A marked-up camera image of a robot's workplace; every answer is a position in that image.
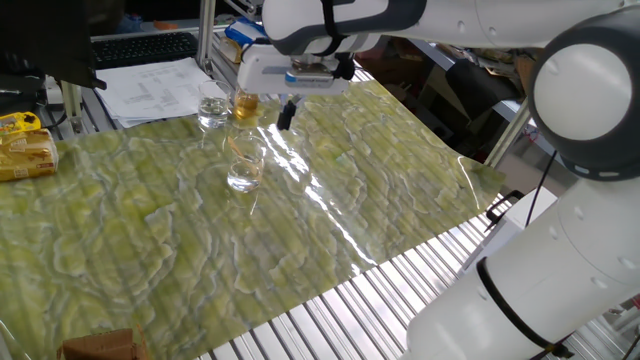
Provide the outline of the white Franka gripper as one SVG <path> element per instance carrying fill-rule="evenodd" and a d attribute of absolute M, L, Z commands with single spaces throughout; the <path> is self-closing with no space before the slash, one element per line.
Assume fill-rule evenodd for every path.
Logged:
<path fill-rule="evenodd" d="M 337 95 L 348 88 L 350 54 L 289 56 L 271 44 L 256 42 L 242 52 L 237 81 L 249 94 L 294 95 L 288 105 L 281 106 L 276 122 L 278 130 L 287 130 L 304 102 L 303 95 Z"/>

